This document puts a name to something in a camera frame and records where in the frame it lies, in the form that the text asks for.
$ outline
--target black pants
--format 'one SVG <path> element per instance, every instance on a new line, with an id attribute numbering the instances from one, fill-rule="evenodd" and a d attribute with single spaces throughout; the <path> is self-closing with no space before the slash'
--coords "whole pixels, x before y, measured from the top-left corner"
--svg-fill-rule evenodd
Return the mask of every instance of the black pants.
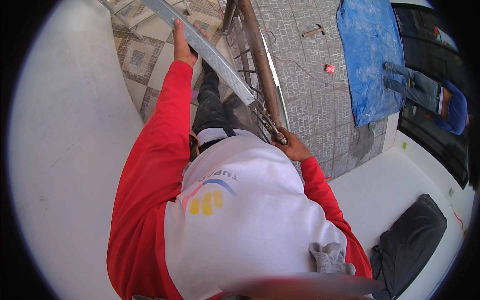
<path id="1" fill-rule="evenodd" d="M 222 105 L 218 84 L 217 74 L 210 72 L 205 75 L 204 82 L 200 86 L 200 93 L 197 98 L 199 105 L 192 126 L 193 132 L 197 135 L 208 128 L 223 128 L 228 136 L 235 135 L 233 129 L 248 130 L 248 127 L 242 124 L 233 114 L 233 109 L 230 106 Z M 200 147 L 200 152 L 220 141 L 209 141 Z"/>

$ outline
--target electrical wire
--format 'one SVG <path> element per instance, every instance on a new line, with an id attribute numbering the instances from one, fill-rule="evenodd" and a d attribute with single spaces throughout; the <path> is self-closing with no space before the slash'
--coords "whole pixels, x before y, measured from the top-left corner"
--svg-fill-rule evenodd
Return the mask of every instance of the electrical wire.
<path id="1" fill-rule="evenodd" d="M 448 206 L 452 207 L 453 214 L 455 215 L 456 219 L 462 223 L 462 230 L 463 230 L 463 221 L 456 215 L 455 210 L 453 210 L 453 205 L 449 204 Z"/>
<path id="2" fill-rule="evenodd" d="M 213 7 L 213 5 L 212 5 L 212 3 L 210 3 L 210 1 L 207 0 L 207 2 L 208 2 L 208 4 L 210 4 L 210 6 L 212 7 L 212 9 L 213 9 L 214 11 L 216 11 L 217 13 L 219 13 L 219 14 L 222 16 L 222 20 L 223 20 L 223 19 L 225 18 L 225 16 L 223 15 L 223 9 L 222 9 L 222 7 L 220 7 L 220 10 L 218 11 L 218 10 L 215 9 L 215 7 Z M 201 4 L 197 4 L 197 5 L 200 5 L 200 6 L 209 8 L 208 6 L 205 6 L 205 5 L 201 5 Z"/>
<path id="3" fill-rule="evenodd" d="M 276 43 L 276 36 L 275 36 L 275 34 L 274 34 L 272 31 L 270 31 L 270 30 L 262 29 L 262 31 L 269 32 L 269 33 L 271 33 L 271 34 L 273 35 L 273 37 L 274 37 L 275 40 L 273 41 L 272 44 L 270 44 L 270 47 L 271 47 L 272 45 L 274 45 L 274 44 Z M 281 58 L 273 55 L 273 53 L 270 53 L 270 54 L 271 54 L 274 58 L 276 58 L 277 60 L 293 62 L 293 63 L 296 64 L 302 71 L 304 71 L 308 76 L 310 76 L 311 78 L 313 78 L 314 80 L 316 80 L 316 81 L 318 81 L 318 82 L 320 82 L 320 83 L 324 83 L 324 82 L 318 80 L 317 78 L 315 78 L 315 77 L 314 77 L 313 75 L 311 75 L 310 73 L 308 73 L 307 70 L 305 70 L 302 66 L 300 66 L 300 64 L 297 63 L 296 61 L 294 61 L 294 60 L 283 60 L 283 59 L 281 59 Z M 345 89 L 336 87 L 336 86 L 334 86 L 333 84 L 329 84 L 329 83 L 326 83 L 326 84 L 332 86 L 333 89 L 336 89 L 336 90 L 338 90 L 338 91 L 350 92 L 349 90 L 345 90 Z"/>

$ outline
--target jeans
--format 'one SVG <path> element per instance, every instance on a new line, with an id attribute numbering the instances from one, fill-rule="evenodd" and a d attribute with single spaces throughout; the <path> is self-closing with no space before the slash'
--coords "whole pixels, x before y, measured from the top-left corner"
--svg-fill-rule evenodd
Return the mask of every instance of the jeans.
<path id="1" fill-rule="evenodd" d="M 408 87 L 396 80 L 388 78 L 384 80 L 385 87 L 406 96 L 427 110 L 432 112 L 438 111 L 436 97 L 439 85 L 437 82 L 420 72 L 397 64 L 389 63 L 387 70 L 395 74 L 403 75 L 407 79 L 411 79 L 413 82 L 415 82 L 415 88 Z"/>
<path id="2" fill-rule="evenodd" d="M 193 132 L 198 135 L 202 130 L 208 128 L 223 128 L 230 136 L 229 132 L 235 135 L 233 129 L 249 130 L 233 114 L 232 107 L 222 105 L 218 84 L 219 79 L 215 72 L 205 74 L 197 97 L 199 105 L 192 125 Z M 215 144 L 214 142 L 218 143 L 219 141 L 221 140 L 211 141 L 207 144 L 212 146 Z"/>

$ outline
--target hand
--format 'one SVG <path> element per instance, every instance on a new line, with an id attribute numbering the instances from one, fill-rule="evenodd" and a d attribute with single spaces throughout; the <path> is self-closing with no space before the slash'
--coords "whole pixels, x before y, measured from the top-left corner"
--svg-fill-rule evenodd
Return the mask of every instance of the hand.
<path id="1" fill-rule="evenodd" d="M 199 28 L 199 24 L 193 25 L 195 28 Z M 173 61 L 183 61 L 193 68 L 198 59 L 198 53 L 193 49 L 191 50 L 185 40 L 184 30 L 185 24 L 182 20 L 175 20 L 175 30 L 173 31 Z M 205 30 L 199 30 L 201 35 L 204 35 L 206 39 L 210 39 L 210 34 L 205 34 Z"/>
<path id="2" fill-rule="evenodd" d="M 432 116 L 432 114 L 431 114 L 431 113 L 429 113 L 429 112 L 425 111 L 423 114 L 425 115 L 425 117 L 426 117 L 427 119 L 429 119 L 429 120 L 433 120 L 433 116 Z"/>
<path id="3" fill-rule="evenodd" d="M 277 129 L 286 137 L 288 145 L 283 146 L 275 137 L 272 137 L 273 142 L 271 142 L 271 144 L 282 150 L 288 158 L 294 161 L 304 162 L 310 157 L 313 157 L 308 148 L 305 147 L 295 134 L 280 126 L 277 126 Z"/>

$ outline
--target yellow logo stripe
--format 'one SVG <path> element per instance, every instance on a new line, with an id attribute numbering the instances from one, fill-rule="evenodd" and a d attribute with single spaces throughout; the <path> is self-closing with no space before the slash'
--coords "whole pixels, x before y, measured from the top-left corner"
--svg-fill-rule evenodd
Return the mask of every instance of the yellow logo stripe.
<path id="1" fill-rule="evenodd" d="M 204 200 L 202 201 L 202 212 L 205 216 L 211 216 L 213 213 L 212 208 L 212 193 L 208 192 L 204 196 Z"/>
<path id="2" fill-rule="evenodd" d="M 200 212 L 200 198 L 193 198 L 190 204 L 190 213 L 196 215 Z"/>
<path id="3" fill-rule="evenodd" d="M 222 191 L 215 190 L 213 191 L 213 204 L 216 208 L 223 207 L 223 198 L 222 198 Z"/>

